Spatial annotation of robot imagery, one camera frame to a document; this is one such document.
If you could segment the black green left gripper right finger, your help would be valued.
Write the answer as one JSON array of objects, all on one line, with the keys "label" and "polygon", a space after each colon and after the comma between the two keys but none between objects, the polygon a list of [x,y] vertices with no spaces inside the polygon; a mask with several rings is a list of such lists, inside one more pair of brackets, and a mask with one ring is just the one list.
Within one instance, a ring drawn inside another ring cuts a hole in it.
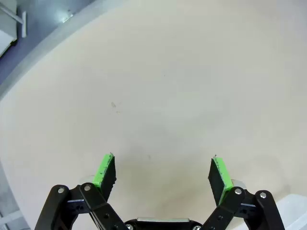
[{"label": "black green left gripper right finger", "polygon": [[242,218],[249,230],[285,229],[271,192],[259,190],[252,194],[235,186],[222,158],[211,159],[208,180],[216,208],[202,230],[225,230],[234,217]]}]

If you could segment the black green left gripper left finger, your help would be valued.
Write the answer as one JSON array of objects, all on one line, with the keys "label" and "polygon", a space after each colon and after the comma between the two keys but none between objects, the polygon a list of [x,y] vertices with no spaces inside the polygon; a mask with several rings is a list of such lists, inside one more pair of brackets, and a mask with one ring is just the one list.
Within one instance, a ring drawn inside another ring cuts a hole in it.
[{"label": "black green left gripper left finger", "polygon": [[126,230],[126,224],[107,202],[115,181],[115,157],[106,154],[92,182],[73,189],[62,184],[51,188],[35,229],[71,230],[80,214],[89,214],[99,230]]}]

